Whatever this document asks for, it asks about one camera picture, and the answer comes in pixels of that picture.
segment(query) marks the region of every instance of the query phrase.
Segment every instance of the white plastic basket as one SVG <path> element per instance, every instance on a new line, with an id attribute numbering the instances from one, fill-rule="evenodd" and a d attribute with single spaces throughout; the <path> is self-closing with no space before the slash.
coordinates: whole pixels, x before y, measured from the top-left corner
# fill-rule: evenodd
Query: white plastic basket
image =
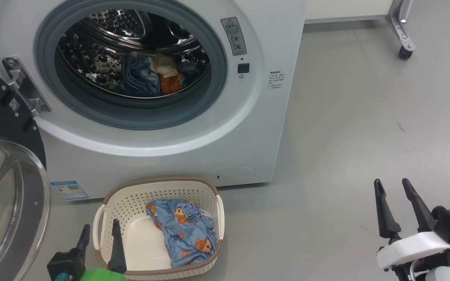
<path id="1" fill-rule="evenodd" d="M 216 251 L 203 263 L 171 268 L 163 233 L 145 213 L 145 205 L 156 199 L 189 200 L 214 221 Z M 98 208 L 93 221 L 93 245 L 102 267 L 111 259 L 112 221 L 118 219 L 123 236 L 130 280 L 168 280 L 203 274 L 213 267 L 223 245 L 225 217 L 216 188 L 196 178 L 165 178 L 122 185 L 112 190 Z"/>

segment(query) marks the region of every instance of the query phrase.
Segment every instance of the gray floor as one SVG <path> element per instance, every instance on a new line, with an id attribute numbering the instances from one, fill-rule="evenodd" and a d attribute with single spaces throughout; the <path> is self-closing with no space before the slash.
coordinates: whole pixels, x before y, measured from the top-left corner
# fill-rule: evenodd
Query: gray floor
<path id="1" fill-rule="evenodd" d="M 414 2 L 400 44 L 384 21 L 307 25 L 274 181 L 220 191 L 225 247 L 192 280 L 384 280 L 375 252 L 373 180 L 381 178 L 403 237 L 415 233 L 400 180 L 426 204 L 450 208 L 450 1 Z M 75 245 L 98 201 L 53 194 L 50 228 L 27 280 L 48 280 L 55 251 Z M 86 265 L 97 267 L 93 246 Z"/>

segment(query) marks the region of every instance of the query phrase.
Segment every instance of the crumpled blue fabric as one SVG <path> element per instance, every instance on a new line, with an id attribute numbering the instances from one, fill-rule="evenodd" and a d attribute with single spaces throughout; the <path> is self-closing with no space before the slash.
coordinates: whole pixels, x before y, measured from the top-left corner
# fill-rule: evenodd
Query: crumpled blue fabric
<path id="1" fill-rule="evenodd" d="M 214 223 L 190 201 L 154 200 L 145 206 L 147 215 L 164 234 L 171 267 L 195 265 L 216 250 Z"/>
<path id="2" fill-rule="evenodd" d="M 125 55 L 121 66 L 120 91 L 129 96 L 160 96 L 159 74 L 150 70 L 150 60 L 145 55 Z"/>

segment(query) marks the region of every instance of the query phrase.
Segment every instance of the door hinge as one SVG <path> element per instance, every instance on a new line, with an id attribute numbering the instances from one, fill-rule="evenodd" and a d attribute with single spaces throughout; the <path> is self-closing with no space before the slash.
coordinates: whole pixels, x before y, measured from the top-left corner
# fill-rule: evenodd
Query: door hinge
<path id="1" fill-rule="evenodd" d="M 8 87 L 11 91 L 18 94 L 25 105 L 30 110 L 32 117 L 38 116 L 41 112 L 50 112 L 50 108 L 46 104 L 43 95 L 31 80 L 27 71 L 16 57 L 5 57 L 3 66 L 11 78 Z"/>

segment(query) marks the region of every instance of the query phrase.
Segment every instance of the brown basket rim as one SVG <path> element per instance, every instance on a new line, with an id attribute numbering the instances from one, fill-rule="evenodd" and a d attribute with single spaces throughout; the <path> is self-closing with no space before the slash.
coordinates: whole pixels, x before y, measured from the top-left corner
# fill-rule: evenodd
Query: brown basket rim
<path id="1" fill-rule="evenodd" d="M 211 190 L 213 190 L 214 195 L 218 195 L 218 190 L 214 185 L 211 183 L 208 183 L 206 180 L 203 180 L 201 178 L 153 178 L 151 180 L 141 180 L 141 181 L 135 181 L 132 183 L 126 183 L 123 185 L 119 185 L 118 187 L 114 188 L 104 199 L 104 205 L 107 205 L 109 203 L 109 200 L 111 197 L 118 192 L 119 190 L 125 189 L 127 187 L 132 187 L 134 185 L 144 185 L 147 183 L 164 183 L 164 182 L 171 182 L 171 181 L 196 181 L 198 183 L 204 183 L 207 185 Z M 218 254 L 221 251 L 221 248 L 223 246 L 223 239 L 218 240 L 218 243 L 216 244 L 216 250 L 214 253 L 204 262 L 198 263 L 197 265 L 185 265 L 184 267 L 176 267 L 174 269 L 167 269 L 167 270 L 129 270 L 124 273 L 124 275 L 127 276 L 148 276 L 148 275 L 161 275 L 161 274 L 174 274 L 178 272 L 185 272 L 189 270 L 197 270 L 202 267 L 205 267 L 206 265 L 209 265 L 213 260 L 215 260 L 218 257 Z M 106 269 L 107 263 L 105 262 L 104 258 L 102 257 L 102 252 L 100 250 L 95 249 L 95 256 L 100 265 Z"/>

